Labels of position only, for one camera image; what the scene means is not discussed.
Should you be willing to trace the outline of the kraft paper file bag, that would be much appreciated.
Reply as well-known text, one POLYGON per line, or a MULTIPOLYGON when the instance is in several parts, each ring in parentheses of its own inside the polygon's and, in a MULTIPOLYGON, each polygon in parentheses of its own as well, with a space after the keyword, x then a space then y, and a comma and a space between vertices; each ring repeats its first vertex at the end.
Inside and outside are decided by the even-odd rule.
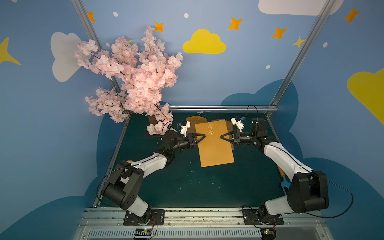
POLYGON ((206 135, 198 145, 202 168, 235 162, 231 143, 220 138, 228 132, 225 120, 197 124, 196 132, 206 135))
MULTIPOLYGON (((212 122, 221 121, 221 120, 223 120, 223 119, 212 120, 212 122)), ((233 131, 233 124, 230 121, 228 121, 228 120, 225 120, 225 122, 226 122, 227 130, 228 130, 227 133, 232 132, 233 131)), ((233 135, 232 134, 231 135, 226 135, 226 136, 224 136, 224 138, 231 141, 232 138, 233 138, 233 135)), ((232 143, 231 143, 231 148, 232 148, 232 151, 233 151, 234 150, 234 144, 232 144, 232 143)))
POLYGON ((208 122, 208 120, 206 118, 203 118, 201 116, 188 117, 187 121, 191 122, 191 126, 188 129, 187 134, 189 134, 189 133, 195 134, 196 133, 196 124, 201 124, 201 123, 207 123, 208 122))

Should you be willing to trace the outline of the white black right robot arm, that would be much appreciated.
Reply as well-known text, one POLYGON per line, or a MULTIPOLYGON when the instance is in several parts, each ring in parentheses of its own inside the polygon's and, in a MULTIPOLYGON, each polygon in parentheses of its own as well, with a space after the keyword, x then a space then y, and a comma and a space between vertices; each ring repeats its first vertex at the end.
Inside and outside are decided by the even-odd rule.
POLYGON ((301 163, 273 135, 269 135, 268 123, 265 119, 253 118, 249 132, 245 131, 242 118, 234 117, 231 123, 236 126, 236 129, 221 135, 222 140, 234 145, 254 145, 270 158, 291 182, 285 196, 266 201, 260 206, 259 215, 272 217, 282 214, 299 214, 329 207, 327 176, 322 171, 314 171, 301 163))

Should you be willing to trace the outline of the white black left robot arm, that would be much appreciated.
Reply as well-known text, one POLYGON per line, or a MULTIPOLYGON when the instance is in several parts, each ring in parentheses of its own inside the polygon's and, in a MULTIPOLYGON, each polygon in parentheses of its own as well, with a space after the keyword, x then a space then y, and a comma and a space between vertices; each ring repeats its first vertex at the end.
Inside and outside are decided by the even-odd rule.
POLYGON ((162 146, 151 156, 136 162, 121 161, 101 189, 101 195, 123 210, 143 216, 149 205, 139 197, 143 179, 169 166, 175 152, 197 146, 206 138, 204 134, 189 133, 178 136, 174 130, 165 132, 162 146))

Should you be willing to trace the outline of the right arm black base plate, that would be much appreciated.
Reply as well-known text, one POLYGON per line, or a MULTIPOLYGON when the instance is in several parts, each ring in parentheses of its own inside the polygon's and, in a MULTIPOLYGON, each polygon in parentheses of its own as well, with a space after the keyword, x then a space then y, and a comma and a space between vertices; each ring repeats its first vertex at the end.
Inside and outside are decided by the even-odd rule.
POLYGON ((283 225, 284 220, 281 215, 270 215, 264 209, 241 209, 245 225, 283 225))

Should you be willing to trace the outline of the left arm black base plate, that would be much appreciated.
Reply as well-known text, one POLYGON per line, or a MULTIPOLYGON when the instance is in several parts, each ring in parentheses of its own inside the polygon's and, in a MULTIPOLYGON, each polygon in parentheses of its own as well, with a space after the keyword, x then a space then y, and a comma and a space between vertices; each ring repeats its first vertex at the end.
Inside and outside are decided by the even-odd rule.
POLYGON ((126 211, 124 217, 124 226, 162 226, 164 224, 165 210, 161 209, 148 209, 142 217, 126 211))

